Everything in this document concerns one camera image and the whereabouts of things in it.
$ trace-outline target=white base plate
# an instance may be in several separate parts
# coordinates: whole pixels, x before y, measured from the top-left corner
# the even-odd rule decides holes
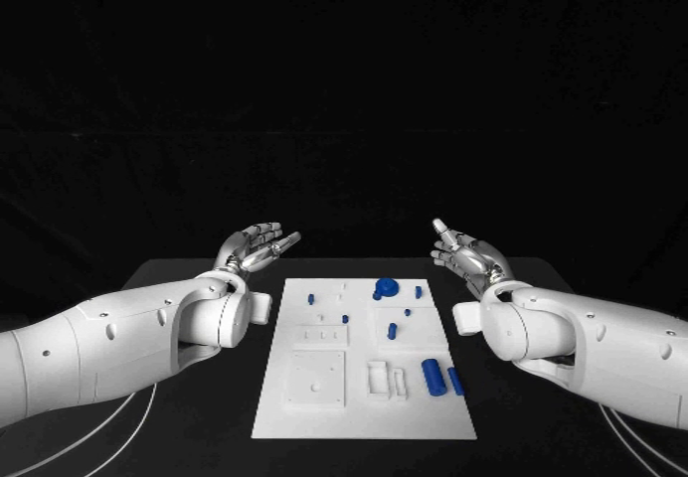
[[[431,330],[443,330],[432,297],[422,279],[398,279],[399,291],[392,297],[372,300],[376,280],[366,279],[287,279],[282,303],[272,339],[268,369],[262,383],[261,400],[255,416],[252,438],[323,438],[323,439],[476,439],[466,400],[456,396],[447,368],[453,366],[444,333],[428,333],[427,348],[415,339],[405,349],[378,349],[378,321],[388,311],[399,309],[398,324],[409,325],[414,318],[422,319]],[[422,295],[415,299],[415,285]],[[314,303],[308,304],[308,294]],[[404,316],[408,308],[411,315]],[[343,325],[347,315],[347,339],[339,344],[327,343],[323,350],[306,347],[297,337],[307,325]],[[404,327],[396,329],[398,343]],[[294,381],[291,369],[297,365],[294,354],[306,353],[321,357],[323,369],[311,368],[313,374]],[[332,353],[342,351],[343,407],[323,395],[337,389],[337,371],[330,371],[333,380],[324,378],[326,365],[332,364]],[[434,358],[440,364],[447,394],[434,397],[427,391],[421,362]],[[407,399],[373,400],[368,398],[368,362],[385,361],[389,370],[389,389],[394,391],[392,369],[404,370]],[[301,405],[288,405],[288,396],[297,394]]]

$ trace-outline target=robotic hand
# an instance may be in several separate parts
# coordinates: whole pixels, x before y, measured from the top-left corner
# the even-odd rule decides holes
[[[458,334],[482,331],[497,357],[526,373],[624,414],[688,430],[688,323],[518,281],[487,243],[438,219],[432,226],[441,237],[434,263],[466,279],[479,300],[453,308]]]
[[[271,242],[281,234],[278,223],[249,227],[193,279],[102,295],[0,333],[0,428],[128,396],[233,348],[248,322],[268,320],[272,299],[245,280],[301,238],[295,232]]]

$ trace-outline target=blue cap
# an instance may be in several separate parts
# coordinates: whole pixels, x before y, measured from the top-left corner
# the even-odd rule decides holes
[[[375,283],[375,293],[394,296],[398,293],[398,283],[391,278],[381,278]]]

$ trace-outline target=metallic robot hand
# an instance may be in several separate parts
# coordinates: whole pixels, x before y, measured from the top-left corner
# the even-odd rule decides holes
[[[438,250],[430,253],[434,264],[445,266],[466,280],[466,286],[480,300],[495,283],[515,279],[505,256],[484,241],[447,229],[440,219],[432,221],[432,227],[441,238],[434,243]]]
[[[248,274],[262,270],[301,239],[301,234],[294,232],[280,241],[270,241],[282,234],[281,228],[274,222],[235,232],[222,243],[213,269],[226,270],[246,280]]]

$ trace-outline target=black background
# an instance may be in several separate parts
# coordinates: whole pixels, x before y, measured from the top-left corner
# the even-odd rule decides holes
[[[290,257],[427,256],[435,217],[686,313],[683,5],[4,9],[4,314],[258,222],[303,233]]]

